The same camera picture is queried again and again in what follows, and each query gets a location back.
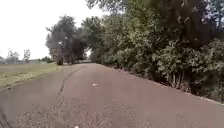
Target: sky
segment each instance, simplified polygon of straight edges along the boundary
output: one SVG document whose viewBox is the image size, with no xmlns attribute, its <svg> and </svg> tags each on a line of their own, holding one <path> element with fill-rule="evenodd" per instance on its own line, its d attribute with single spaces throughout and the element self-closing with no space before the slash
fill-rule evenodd
<svg viewBox="0 0 224 128">
<path fill-rule="evenodd" d="M 45 46 L 48 32 L 59 16 L 73 16 L 80 26 L 86 17 L 105 15 L 97 7 L 89 9 L 85 0 L 0 0 L 0 56 L 8 50 L 19 52 L 30 49 L 31 59 L 49 56 Z"/>
</svg>

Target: tree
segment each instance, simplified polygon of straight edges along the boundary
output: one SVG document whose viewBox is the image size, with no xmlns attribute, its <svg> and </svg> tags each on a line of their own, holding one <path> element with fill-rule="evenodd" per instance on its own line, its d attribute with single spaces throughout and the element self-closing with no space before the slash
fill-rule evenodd
<svg viewBox="0 0 224 128">
<path fill-rule="evenodd" d="M 96 47 L 92 58 L 99 63 L 197 95 L 211 92 L 206 85 L 215 85 L 214 76 L 222 78 L 223 1 L 86 1 L 111 12 L 95 25 L 98 29 L 87 27 Z"/>
<path fill-rule="evenodd" d="M 19 53 L 13 50 L 8 51 L 8 57 L 6 58 L 7 64 L 15 64 L 19 60 Z"/>
<path fill-rule="evenodd" d="M 70 16 L 60 17 L 60 20 L 51 28 L 47 28 L 46 46 L 50 54 L 58 65 L 63 61 L 75 63 L 76 60 L 82 59 L 85 43 L 78 38 L 74 18 Z"/>
<path fill-rule="evenodd" d="M 24 50 L 24 57 L 23 57 L 23 60 L 28 63 L 29 62 L 29 59 L 30 59 L 30 55 L 31 55 L 31 52 L 29 49 L 27 50 Z"/>
</svg>

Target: asphalt road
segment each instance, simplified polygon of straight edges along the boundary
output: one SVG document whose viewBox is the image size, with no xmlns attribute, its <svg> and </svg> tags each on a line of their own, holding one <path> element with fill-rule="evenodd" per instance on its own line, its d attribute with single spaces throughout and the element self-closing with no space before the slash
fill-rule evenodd
<svg viewBox="0 0 224 128">
<path fill-rule="evenodd" d="M 0 93 L 5 128 L 224 128 L 224 106 L 97 64 Z"/>
</svg>

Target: grassy field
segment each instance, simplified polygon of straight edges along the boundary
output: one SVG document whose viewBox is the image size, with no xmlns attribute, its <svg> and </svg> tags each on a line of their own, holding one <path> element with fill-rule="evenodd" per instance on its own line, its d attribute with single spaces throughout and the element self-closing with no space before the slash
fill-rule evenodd
<svg viewBox="0 0 224 128">
<path fill-rule="evenodd" d="M 26 80 L 48 74 L 56 70 L 60 70 L 60 67 L 53 63 L 0 65 L 0 90 L 2 88 L 11 88 Z"/>
</svg>

